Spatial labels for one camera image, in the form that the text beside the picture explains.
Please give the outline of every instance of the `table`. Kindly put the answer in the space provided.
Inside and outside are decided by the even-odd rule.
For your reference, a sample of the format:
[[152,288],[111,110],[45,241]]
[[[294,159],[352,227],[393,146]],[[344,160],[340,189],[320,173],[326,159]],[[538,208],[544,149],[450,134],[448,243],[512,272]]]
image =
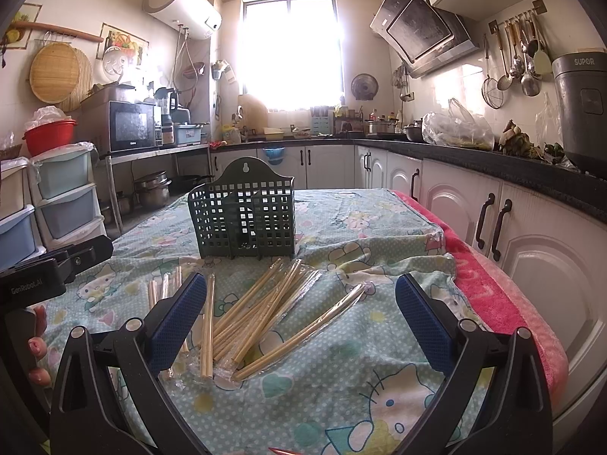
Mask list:
[[110,203],[112,207],[114,221],[116,222],[116,227],[118,228],[118,233],[120,235],[123,234],[124,226],[122,223],[122,216],[120,215],[120,210],[118,208],[118,196],[116,195],[116,186],[114,185],[114,165],[122,164],[123,162],[139,161],[141,159],[148,159],[150,157],[171,155],[173,158],[173,162],[175,163],[175,174],[179,175],[179,154],[196,155],[204,153],[204,151],[206,151],[207,165],[209,168],[209,173],[211,173],[211,155],[209,152],[209,144],[185,145],[183,147],[173,148],[156,148],[154,150],[148,150],[145,152],[125,153],[123,155],[116,156],[107,155],[105,156],[105,158],[101,159],[100,162],[105,162],[105,174],[107,174],[107,188],[110,192]]

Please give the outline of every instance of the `red bucket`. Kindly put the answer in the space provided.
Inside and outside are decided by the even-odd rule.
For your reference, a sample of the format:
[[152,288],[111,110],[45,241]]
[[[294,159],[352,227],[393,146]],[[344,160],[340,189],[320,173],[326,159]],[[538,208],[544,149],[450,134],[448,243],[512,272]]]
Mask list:
[[34,157],[52,148],[71,144],[75,124],[73,119],[63,119],[27,130],[24,136],[27,150]]

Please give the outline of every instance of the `hand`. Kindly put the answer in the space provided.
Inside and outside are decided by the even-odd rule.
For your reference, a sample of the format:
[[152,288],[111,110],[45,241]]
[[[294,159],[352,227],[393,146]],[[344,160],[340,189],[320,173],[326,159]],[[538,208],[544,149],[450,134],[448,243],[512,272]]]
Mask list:
[[[27,345],[36,361],[40,361],[47,352],[46,342],[40,338],[46,330],[46,310],[43,306],[37,306],[33,310],[36,314],[36,336],[29,339]],[[50,374],[46,369],[35,367],[28,376],[30,381],[37,385],[50,386]]]

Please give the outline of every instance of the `wicker basket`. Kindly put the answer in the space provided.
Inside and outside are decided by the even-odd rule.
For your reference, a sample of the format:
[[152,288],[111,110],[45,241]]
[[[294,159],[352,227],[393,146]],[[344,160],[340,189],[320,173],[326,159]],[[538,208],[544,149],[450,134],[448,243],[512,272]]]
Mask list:
[[3,148],[0,150],[0,161],[10,161],[19,157],[21,152],[21,144],[13,145],[12,147]]
[[200,256],[292,256],[293,177],[253,157],[233,161],[222,176],[187,198]]

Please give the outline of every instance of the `blue gripper pad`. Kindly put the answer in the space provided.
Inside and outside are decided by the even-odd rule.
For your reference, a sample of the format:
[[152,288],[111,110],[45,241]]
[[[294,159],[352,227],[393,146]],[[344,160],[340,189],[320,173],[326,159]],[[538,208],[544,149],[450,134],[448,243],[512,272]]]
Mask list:
[[172,298],[160,300],[154,309],[163,306],[164,301],[170,300],[173,300],[171,308],[157,326],[146,347],[148,368],[154,376],[171,367],[183,341],[192,329],[193,322],[196,321],[206,300],[204,276],[199,273],[191,275]]
[[415,339],[420,343],[430,366],[449,376],[455,367],[455,343],[433,307],[443,305],[455,324],[457,319],[445,303],[428,297],[410,273],[398,278],[395,294],[396,303]]

